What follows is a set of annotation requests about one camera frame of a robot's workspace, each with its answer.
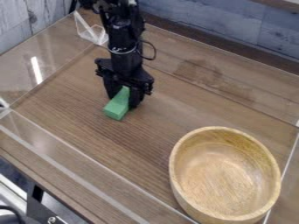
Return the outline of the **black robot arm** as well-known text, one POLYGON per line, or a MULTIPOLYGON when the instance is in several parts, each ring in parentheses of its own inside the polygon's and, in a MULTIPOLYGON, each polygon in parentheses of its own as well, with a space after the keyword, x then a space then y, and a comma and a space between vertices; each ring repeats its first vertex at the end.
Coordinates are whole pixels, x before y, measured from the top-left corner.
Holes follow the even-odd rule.
POLYGON ((153 90, 155 78, 144 70, 144 60, 155 60, 144 55, 144 44, 156 52, 153 44, 144 40, 145 20, 139 8, 139 0, 78 0, 85 10, 99 14, 107 33, 109 58, 95 59, 96 74, 103 78, 109 99, 121 87, 128 88, 128 108, 135 109, 153 90))

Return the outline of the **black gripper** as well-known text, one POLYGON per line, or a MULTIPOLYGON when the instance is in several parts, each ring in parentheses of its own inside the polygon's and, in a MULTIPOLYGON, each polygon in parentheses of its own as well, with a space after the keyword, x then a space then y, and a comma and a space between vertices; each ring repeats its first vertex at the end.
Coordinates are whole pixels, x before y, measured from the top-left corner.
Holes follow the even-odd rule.
POLYGON ((107 96, 112 99, 123 86, 129 88, 128 107, 135 109, 153 90, 155 78, 143 68, 137 52, 111 54, 109 59, 95 59, 96 74, 103 78, 107 96))

